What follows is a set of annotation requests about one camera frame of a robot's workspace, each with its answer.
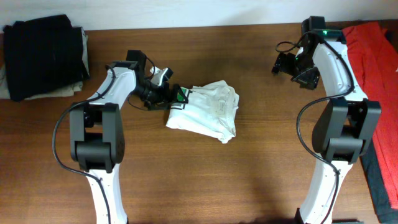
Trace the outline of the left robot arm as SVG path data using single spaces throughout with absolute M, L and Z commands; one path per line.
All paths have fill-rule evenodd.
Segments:
M 148 110 L 167 110 L 173 103 L 187 103 L 178 84 L 169 86 L 173 71 L 145 63 L 118 61 L 106 68 L 106 78 L 98 91 L 70 112 L 71 157 L 88 179 L 97 223 L 126 224 L 119 183 L 119 168 L 125 140 L 121 108 L 136 95 Z

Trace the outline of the folded beige garment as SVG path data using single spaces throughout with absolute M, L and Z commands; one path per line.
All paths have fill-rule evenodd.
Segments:
M 88 36 L 85 34 L 85 31 L 83 28 L 81 28 L 80 30 L 81 30 L 82 47 L 83 47 L 83 53 L 82 53 L 83 76 L 85 78 L 89 78 L 90 72 L 89 72 L 88 49 L 87 49 Z M 41 94 L 36 94 L 36 95 L 30 96 L 27 98 L 27 100 L 34 100 L 34 99 L 38 99 L 38 98 L 73 96 L 75 92 L 81 91 L 82 87 L 83 87 L 83 82 L 79 81 L 79 82 L 73 83 L 71 85 L 67 85 L 65 87 L 56 89 L 54 91 L 50 91 L 48 93 L 41 93 Z M 6 66 L 5 65 L 3 65 L 1 67 L 1 99 L 8 99 L 8 100 L 11 99 L 9 90 L 8 90 L 7 81 L 6 81 Z

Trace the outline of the dark garment under red shirt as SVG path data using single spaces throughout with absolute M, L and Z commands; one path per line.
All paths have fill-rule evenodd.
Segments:
M 376 158 L 374 143 L 369 147 L 369 152 L 363 157 L 363 166 L 375 212 L 380 223 L 397 223 L 397 209 L 393 209 L 389 203 L 381 170 Z

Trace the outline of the white t-shirt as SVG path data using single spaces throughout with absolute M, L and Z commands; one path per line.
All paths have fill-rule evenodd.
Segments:
M 239 95 L 224 80 L 205 86 L 182 88 L 188 103 L 174 103 L 166 127 L 218 139 L 223 144 L 236 136 Z

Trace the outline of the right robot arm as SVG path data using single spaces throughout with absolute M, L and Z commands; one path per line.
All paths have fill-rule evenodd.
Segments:
M 316 89 L 322 81 L 325 97 L 307 103 L 298 113 L 296 132 L 305 150 L 316 159 L 308 194 L 297 209 L 294 223 L 332 223 L 332 211 L 341 185 L 354 163 L 367 151 L 381 106 L 371 101 L 356 81 L 340 30 L 305 31 L 292 45 L 298 52 L 278 49 L 272 73 L 286 73 L 302 88 Z M 324 102 L 308 146 L 300 122 L 309 107 Z

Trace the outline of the folded black garment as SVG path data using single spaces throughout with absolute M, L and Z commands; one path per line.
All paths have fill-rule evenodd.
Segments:
M 73 26 L 66 15 L 16 21 L 2 31 L 11 100 L 22 101 L 89 79 L 85 30 Z

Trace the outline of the red t-shirt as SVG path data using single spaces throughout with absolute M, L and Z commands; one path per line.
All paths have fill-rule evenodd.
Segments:
M 397 209 L 397 51 L 386 29 L 368 22 L 343 29 L 354 75 L 371 101 L 381 105 L 373 143 L 389 203 Z

